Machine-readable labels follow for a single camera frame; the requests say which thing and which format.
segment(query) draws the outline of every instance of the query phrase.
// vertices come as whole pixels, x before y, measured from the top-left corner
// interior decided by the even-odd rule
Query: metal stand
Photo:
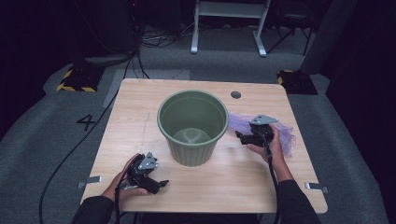
[[[196,0],[191,53],[195,54],[198,52],[199,16],[219,16],[260,19],[259,28],[257,31],[253,31],[253,36],[260,55],[265,57],[267,53],[262,44],[261,34],[270,3],[271,0],[265,0],[264,4],[222,3]]]

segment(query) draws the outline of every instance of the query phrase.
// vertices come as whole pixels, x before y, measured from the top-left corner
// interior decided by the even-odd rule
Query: chair leg
[[[276,46],[278,46],[284,39],[286,39],[286,37],[288,37],[291,33],[293,32],[293,30],[290,30],[286,35],[284,35],[279,41],[277,41],[276,44],[274,44],[268,51],[267,53],[270,53],[271,50],[273,50],[274,48],[276,48]]]
[[[279,31],[279,28],[276,27],[276,30],[277,30],[277,33],[279,34],[279,37],[280,37],[280,38],[283,38],[282,34],[281,34],[280,31]]]
[[[308,36],[306,35],[306,33],[305,33],[305,31],[303,30],[303,29],[300,29],[302,32],[303,32],[303,34],[305,35],[305,38],[308,38]]]
[[[312,27],[309,28],[309,34],[308,34],[308,38],[306,39],[306,44],[305,44],[304,53],[303,53],[304,56],[306,54],[306,50],[308,49],[309,40],[311,39],[311,35],[312,35]]]
[[[192,35],[191,53],[198,52],[198,36],[199,36],[199,0],[195,2],[195,15],[194,15],[194,34]]]

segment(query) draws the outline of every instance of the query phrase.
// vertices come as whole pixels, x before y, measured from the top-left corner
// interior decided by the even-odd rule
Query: person's left hand
[[[131,159],[129,159],[124,168],[122,169],[121,172],[119,172],[116,177],[114,177],[113,181],[111,184],[107,187],[107,189],[102,193],[102,196],[105,196],[112,200],[113,202],[115,201],[115,189],[117,185],[120,183],[120,180],[122,179],[122,175],[128,169],[129,163],[139,154],[135,154]],[[132,196],[132,195],[141,195],[141,194],[148,194],[148,192],[145,189],[120,189],[120,202],[122,202],[125,198]]]

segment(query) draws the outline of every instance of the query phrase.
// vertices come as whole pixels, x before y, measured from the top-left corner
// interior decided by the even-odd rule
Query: yellow black hazard tape
[[[310,76],[300,70],[280,70],[276,73],[276,78],[287,94],[318,95]]]
[[[98,91],[98,84],[105,68],[95,67],[80,72],[70,67],[56,88],[57,91]]]

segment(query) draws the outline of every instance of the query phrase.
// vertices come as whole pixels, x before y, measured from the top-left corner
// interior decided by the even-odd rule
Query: green bucket
[[[158,126],[173,158],[185,166],[207,162],[228,127],[223,102],[204,91],[180,91],[160,106]]]

